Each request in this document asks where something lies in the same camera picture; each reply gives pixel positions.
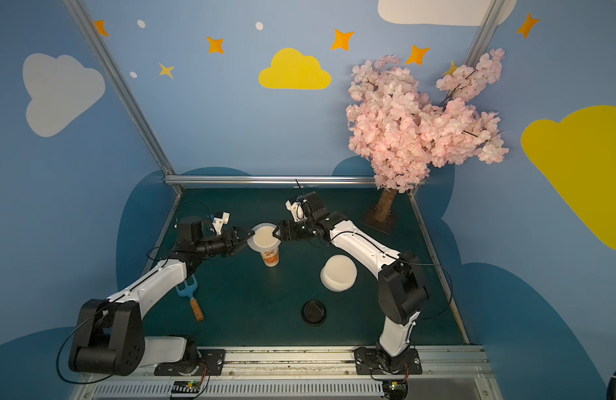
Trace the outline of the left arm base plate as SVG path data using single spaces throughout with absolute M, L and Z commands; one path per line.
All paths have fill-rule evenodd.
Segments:
M 220 376 L 226 358 L 226 350 L 219 348 L 198 348 L 184 355 L 174 363 L 160 363 L 154 370 L 155 376 L 164 377 L 201 377 Z

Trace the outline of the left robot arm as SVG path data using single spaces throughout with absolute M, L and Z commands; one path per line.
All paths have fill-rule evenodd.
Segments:
M 148 337 L 143 320 L 205 260 L 233 256 L 248 245 L 254 231 L 230 227 L 227 219 L 215 218 L 211 234 L 206 235 L 204 219 L 184 218 L 176 225 L 177 239 L 166 258 L 118 293 L 84 303 L 76 328 L 64 341 L 71 347 L 69 369 L 98 374 L 103 380 L 129 376 L 143 367 L 154 367 L 156 374 L 166 376 L 206 374 L 194 338 Z

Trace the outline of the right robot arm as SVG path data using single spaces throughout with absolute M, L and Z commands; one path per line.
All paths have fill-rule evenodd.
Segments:
M 382 245 L 346 215 L 329 211 L 315 192 L 291 197 L 285 206 L 292 218 L 279 222 L 273 236 L 283 242 L 319 238 L 366 267 L 377 280 L 378 302 L 386 316 L 377 351 L 388 362 L 403 358 L 416 320 L 431 297 L 426 265 L 412 252 Z

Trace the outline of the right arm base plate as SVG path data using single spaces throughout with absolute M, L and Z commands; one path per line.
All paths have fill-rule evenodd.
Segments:
M 414 347 L 406 348 L 397 356 L 383 349 L 359 347 L 353 350 L 358 375 L 406 375 L 423 374 L 421 359 Z

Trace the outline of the paper milk tea cup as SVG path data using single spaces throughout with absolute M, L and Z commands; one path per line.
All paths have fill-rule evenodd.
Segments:
M 255 235 L 252 238 L 252 248 L 258 251 L 269 268 L 278 265 L 280 260 L 281 240 L 273 235 L 275 229 L 275 225 L 261 224 L 254 229 Z

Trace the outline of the black plastic cup lid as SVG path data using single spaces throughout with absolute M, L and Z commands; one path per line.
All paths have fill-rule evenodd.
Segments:
M 319 300 L 309 300 L 302 306 L 301 317 L 309 326 L 320 326 L 326 321 L 326 306 Z

